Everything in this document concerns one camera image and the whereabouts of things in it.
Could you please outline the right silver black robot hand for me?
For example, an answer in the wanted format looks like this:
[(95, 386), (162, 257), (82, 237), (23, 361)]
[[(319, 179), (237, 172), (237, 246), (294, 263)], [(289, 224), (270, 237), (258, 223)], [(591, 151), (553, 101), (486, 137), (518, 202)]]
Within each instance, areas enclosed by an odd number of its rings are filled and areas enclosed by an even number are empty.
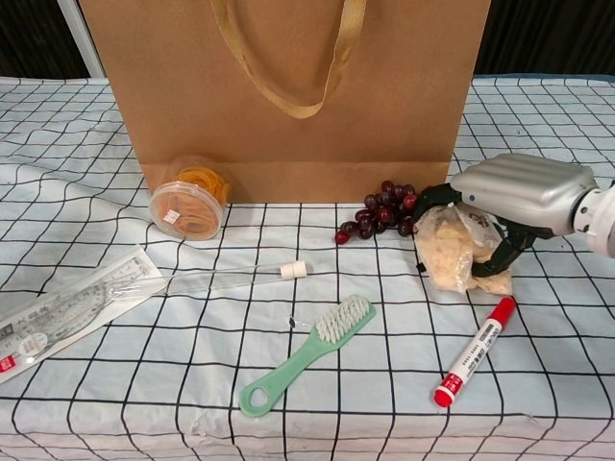
[(593, 170), (575, 163), (526, 154), (500, 154), (466, 168), (452, 179), (421, 192), (412, 218), (450, 203), (473, 206), (494, 216), (506, 236), (490, 259), (472, 266), (472, 275), (497, 275), (537, 238), (581, 232), (592, 249), (608, 252), (603, 232), (609, 192), (599, 189)]

